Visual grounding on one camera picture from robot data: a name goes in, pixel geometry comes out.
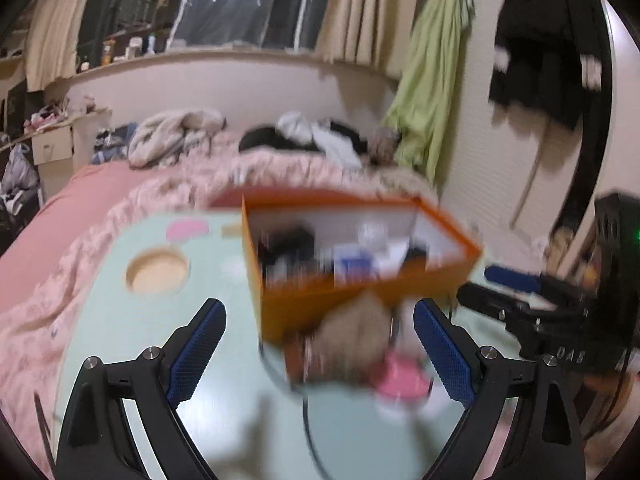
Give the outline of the brown fluffy pompom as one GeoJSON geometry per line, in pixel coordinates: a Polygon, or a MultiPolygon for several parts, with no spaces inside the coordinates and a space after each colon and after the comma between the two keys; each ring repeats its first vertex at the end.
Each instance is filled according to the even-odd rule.
{"type": "Polygon", "coordinates": [[[330,312],[303,343],[304,382],[366,382],[390,345],[392,314],[373,292],[330,312]]]}

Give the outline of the blue tin box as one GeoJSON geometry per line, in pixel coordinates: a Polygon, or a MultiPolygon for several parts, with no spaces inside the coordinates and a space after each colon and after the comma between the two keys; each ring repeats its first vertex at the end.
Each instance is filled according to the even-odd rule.
{"type": "Polygon", "coordinates": [[[401,267],[400,257],[390,249],[371,252],[357,244],[336,245],[332,249],[335,285],[350,285],[394,278],[401,267]]]}

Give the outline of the brown card box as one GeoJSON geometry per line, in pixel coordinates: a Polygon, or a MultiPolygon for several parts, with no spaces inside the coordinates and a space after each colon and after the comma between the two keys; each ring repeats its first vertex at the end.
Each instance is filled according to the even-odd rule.
{"type": "Polygon", "coordinates": [[[291,384],[301,385],[321,375],[321,361],[311,336],[295,336],[283,348],[283,356],[291,384]]]}

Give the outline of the black lace garment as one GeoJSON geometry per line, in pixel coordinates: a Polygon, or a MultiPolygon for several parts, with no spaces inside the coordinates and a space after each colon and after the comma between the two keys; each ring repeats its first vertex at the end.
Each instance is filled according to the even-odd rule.
{"type": "Polygon", "coordinates": [[[262,231],[258,238],[257,258],[262,266],[262,278],[288,274],[300,264],[314,258],[316,238],[304,226],[262,231]]]}

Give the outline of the pink floral blanket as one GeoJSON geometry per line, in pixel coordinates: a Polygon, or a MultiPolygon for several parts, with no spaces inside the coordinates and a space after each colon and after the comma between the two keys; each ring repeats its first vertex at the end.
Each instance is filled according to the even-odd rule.
{"type": "Polygon", "coordinates": [[[150,214],[205,209],[244,186],[437,200],[434,185],[411,170],[351,172],[321,156],[271,150],[191,156],[164,170],[122,162],[81,170],[1,259],[1,413],[44,474],[50,466],[37,415],[53,420],[64,352],[116,237],[150,214]]]}

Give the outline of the lime green hanging garment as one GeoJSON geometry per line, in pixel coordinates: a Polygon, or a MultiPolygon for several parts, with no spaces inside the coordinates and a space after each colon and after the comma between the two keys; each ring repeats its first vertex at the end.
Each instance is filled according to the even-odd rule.
{"type": "Polygon", "coordinates": [[[400,135],[394,161],[433,183],[473,0],[426,0],[414,21],[395,99],[383,119],[400,135]]]}

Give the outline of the orange cardboard box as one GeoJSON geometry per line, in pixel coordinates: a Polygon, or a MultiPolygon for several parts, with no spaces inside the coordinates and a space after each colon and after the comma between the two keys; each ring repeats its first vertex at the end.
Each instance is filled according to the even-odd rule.
{"type": "Polygon", "coordinates": [[[483,252],[449,214],[420,198],[258,186],[209,205],[240,208],[258,334],[272,344],[312,332],[363,292],[386,308],[455,292],[483,252]]]}

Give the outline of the black hanging garment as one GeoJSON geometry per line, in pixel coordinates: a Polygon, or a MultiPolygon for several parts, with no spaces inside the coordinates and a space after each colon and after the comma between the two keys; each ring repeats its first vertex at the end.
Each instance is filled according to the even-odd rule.
{"type": "Polygon", "coordinates": [[[590,92],[602,90],[600,0],[503,0],[489,99],[576,128],[590,92]]]}

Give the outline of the white clothes pile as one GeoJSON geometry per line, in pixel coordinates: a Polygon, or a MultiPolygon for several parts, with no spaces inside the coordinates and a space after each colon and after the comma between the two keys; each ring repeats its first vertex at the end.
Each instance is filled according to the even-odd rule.
{"type": "Polygon", "coordinates": [[[287,112],[276,123],[276,129],[292,142],[300,146],[314,145],[331,162],[344,168],[362,168],[360,156],[348,136],[342,136],[318,122],[311,122],[302,113],[287,112]]]}

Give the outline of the white drawer cabinet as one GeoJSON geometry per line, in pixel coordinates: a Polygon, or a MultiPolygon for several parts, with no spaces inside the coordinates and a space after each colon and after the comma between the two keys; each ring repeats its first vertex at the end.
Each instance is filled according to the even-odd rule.
{"type": "Polygon", "coordinates": [[[110,128],[112,111],[101,108],[47,128],[32,137],[32,156],[44,200],[62,191],[76,172],[91,164],[101,130],[110,128]]]}

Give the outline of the cream knit sweater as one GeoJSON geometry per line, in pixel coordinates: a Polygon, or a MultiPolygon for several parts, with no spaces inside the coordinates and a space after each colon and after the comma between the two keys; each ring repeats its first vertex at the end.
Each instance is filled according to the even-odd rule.
{"type": "Polygon", "coordinates": [[[186,156],[209,155],[217,133],[226,128],[224,115],[212,108],[166,110],[145,119],[128,144],[132,169],[175,165],[186,156]]]}

